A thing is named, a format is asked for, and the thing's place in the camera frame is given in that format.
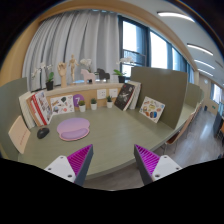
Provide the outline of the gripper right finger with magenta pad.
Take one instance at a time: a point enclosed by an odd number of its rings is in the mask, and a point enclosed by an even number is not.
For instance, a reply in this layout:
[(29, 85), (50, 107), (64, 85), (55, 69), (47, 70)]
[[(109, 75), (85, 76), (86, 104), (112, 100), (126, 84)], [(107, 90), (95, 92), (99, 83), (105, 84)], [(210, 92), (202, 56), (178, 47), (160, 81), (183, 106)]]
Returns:
[(145, 185), (181, 170), (181, 167), (168, 155), (158, 156), (137, 144), (134, 145), (134, 156)]

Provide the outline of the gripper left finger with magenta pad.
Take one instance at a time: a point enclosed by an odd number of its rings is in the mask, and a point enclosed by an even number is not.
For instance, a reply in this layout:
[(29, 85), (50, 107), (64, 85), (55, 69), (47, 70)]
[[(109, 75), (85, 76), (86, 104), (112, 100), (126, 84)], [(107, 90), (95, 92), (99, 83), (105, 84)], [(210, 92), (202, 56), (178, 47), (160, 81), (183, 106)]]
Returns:
[(90, 144), (72, 153), (68, 157), (60, 155), (45, 168), (45, 171), (82, 186), (92, 157), (93, 145)]

